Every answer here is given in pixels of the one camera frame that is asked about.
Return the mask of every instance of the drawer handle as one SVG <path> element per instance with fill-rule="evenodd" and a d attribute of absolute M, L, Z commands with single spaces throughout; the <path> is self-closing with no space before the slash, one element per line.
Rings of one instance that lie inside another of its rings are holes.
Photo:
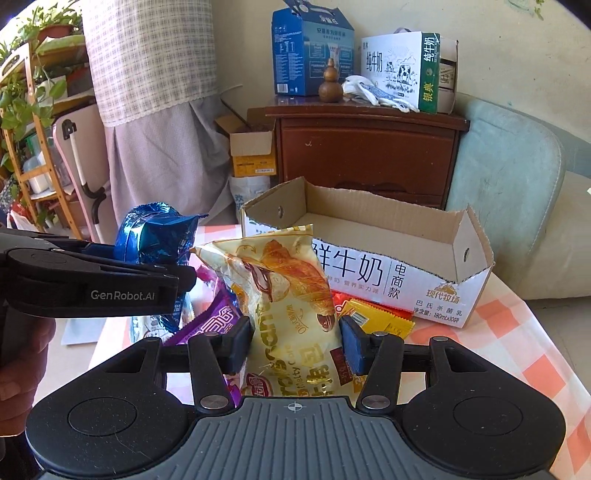
<path fill-rule="evenodd" d="M 361 183 L 358 181 L 340 181 L 335 185 L 338 189 L 364 190 L 366 192 L 406 192 L 406 189 L 398 183 Z"/>

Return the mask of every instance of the plant pot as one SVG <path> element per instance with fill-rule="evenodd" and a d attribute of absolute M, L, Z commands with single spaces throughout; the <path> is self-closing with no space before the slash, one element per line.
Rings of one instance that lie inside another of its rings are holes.
<path fill-rule="evenodd" d="M 47 37 L 51 38 L 63 38 L 68 37 L 72 34 L 74 30 L 74 25 L 50 25 L 49 27 L 45 27 L 43 30 L 39 32 L 37 36 L 37 40 L 39 44 L 43 43 Z"/>
<path fill-rule="evenodd" d="M 29 220 L 29 222 L 33 223 L 33 216 L 31 215 L 31 212 L 29 212 L 28 208 L 21 205 L 21 199 L 22 193 L 18 195 L 18 198 L 12 203 L 10 209 L 25 217 L 27 220 Z"/>

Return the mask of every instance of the wall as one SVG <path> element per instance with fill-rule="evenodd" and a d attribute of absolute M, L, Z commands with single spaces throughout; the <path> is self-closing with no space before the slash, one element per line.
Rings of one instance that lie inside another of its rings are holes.
<path fill-rule="evenodd" d="M 533 0 L 514 0 L 521 3 Z M 591 142 L 591 31 L 557 1 L 544 21 L 507 0 L 318 0 L 359 38 L 404 26 L 459 40 L 459 90 L 543 119 Z M 271 15 L 281 0 L 212 0 L 220 90 L 238 111 L 274 94 Z"/>

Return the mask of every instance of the cabinet drawer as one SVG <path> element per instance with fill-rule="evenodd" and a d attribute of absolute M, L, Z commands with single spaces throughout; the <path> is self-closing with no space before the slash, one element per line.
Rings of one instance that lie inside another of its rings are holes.
<path fill-rule="evenodd" d="M 453 137 L 414 131 L 361 125 L 281 129 L 284 180 L 304 176 L 319 186 L 389 197 L 396 192 L 442 197 L 452 150 Z"/>
<path fill-rule="evenodd" d="M 424 207 L 442 208 L 443 197 L 436 195 L 414 195 L 404 192 L 384 192 L 380 190 L 371 190 L 371 193 L 387 197 L 389 199 L 400 200 L 401 202 L 416 203 Z"/>

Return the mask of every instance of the blue gift box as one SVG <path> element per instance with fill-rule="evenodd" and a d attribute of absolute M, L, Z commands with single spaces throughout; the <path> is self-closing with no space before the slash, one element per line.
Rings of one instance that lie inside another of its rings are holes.
<path fill-rule="evenodd" d="M 329 58 L 339 81 L 353 74 L 355 32 L 338 8 L 306 0 L 284 0 L 288 8 L 273 12 L 271 23 L 275 92 L 318 95 Z"/>

